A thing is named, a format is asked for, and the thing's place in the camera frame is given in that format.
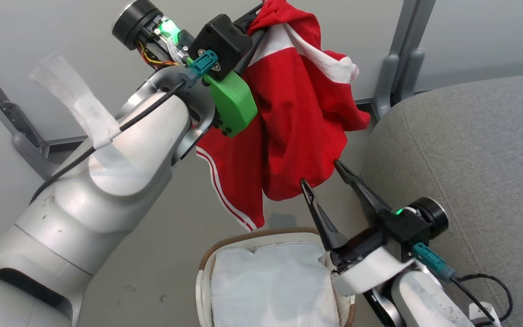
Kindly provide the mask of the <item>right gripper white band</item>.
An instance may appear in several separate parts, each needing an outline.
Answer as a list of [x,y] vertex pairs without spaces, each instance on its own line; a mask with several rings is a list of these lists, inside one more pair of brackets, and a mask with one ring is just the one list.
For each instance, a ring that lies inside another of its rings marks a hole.
[[449,266],[429,248],[430,240],[449,226],[440,203],[423,197],[394,213],[342,161],[334,161],[334,167],[359,198],[365,217],[376,218],[374,226],[347,242],[322,209],[314,189],[301,179],[302,194],[322,244],[327,251],[336,249],[338,255],[339,265],[332,283],[339,294],[350,296],[370,291],[413,263],[422,264],[440,280],[449,281]]

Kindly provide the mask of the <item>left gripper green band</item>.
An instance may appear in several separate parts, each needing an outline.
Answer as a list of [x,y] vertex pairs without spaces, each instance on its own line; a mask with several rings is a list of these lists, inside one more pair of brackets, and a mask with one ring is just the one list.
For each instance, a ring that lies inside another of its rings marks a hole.
[[197,36],[177,27],[149,0],[126,6],[112,34],[129,50],[137,50],[155,72],[172,73],[178,67],[194,69],[206,94],[212,95],[212,124],[222,134],[234,137],[257,114],[257,106],[242,76],[268,29],[247,35],[264,3],[237,20],[219,14]]

